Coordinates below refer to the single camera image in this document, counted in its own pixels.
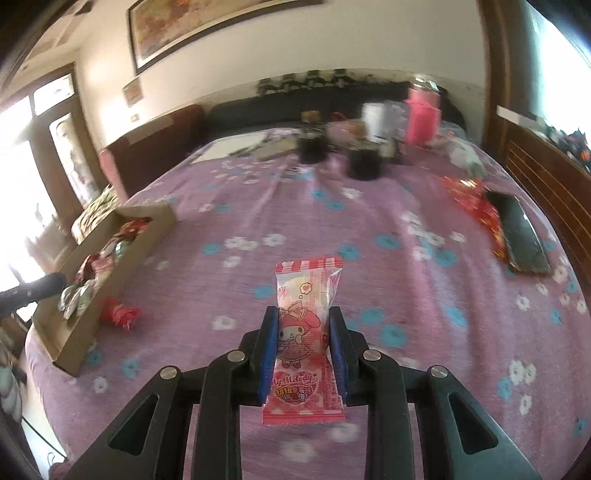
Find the smartphone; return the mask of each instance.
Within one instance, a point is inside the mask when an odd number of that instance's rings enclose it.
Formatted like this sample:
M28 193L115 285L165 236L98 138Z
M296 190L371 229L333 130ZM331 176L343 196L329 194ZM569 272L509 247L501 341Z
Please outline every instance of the smartphone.
M501 217L511 268L519 273L551 273L548 256L519 199L501 192L486 195Z

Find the framed painting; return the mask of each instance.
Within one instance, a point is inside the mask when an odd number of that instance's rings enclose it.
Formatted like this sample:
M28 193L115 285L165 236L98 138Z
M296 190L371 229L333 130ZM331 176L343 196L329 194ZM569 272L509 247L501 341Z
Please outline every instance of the framed painting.
M324 0L139 0L127 10L135 74L188 43L235 23Z

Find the cardboard box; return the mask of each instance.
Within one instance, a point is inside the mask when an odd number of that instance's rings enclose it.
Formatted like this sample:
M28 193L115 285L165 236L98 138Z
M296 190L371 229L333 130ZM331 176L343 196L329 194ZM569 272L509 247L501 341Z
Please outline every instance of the cardboard box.
M168 203L119 207L98 224L66 260L60 271L68 283L74 281L88 255L99 252L119 227L134 218L151 217L148 228L138 235L115 269L96 292L86 311L65 320L57 309L59 296L41 301L33 316L33 324L53 364L70 375L78 375L101 320L100 313L108 297L117 297L144 258L172 230L177 219Z

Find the white wall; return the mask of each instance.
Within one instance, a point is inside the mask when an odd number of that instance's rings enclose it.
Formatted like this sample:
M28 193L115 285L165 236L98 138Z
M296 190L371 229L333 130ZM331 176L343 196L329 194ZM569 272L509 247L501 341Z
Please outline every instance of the white wall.
M98 148L136 124L212 92L308 69L420 72L485 85L475 0L326 0L245 21L201 38L141 74L144 100L128 109L121 89L134 77L126 9L102 0L101 25L80 52L78 81Z

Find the paper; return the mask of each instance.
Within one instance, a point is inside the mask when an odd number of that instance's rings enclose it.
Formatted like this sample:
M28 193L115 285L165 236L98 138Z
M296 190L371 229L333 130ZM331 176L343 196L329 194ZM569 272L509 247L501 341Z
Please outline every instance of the paper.
M209 148L191 162L191 165L200 161L215 160L229 157L241 148L253 147L261 143L267 137L267 131L252 132L214 140Z

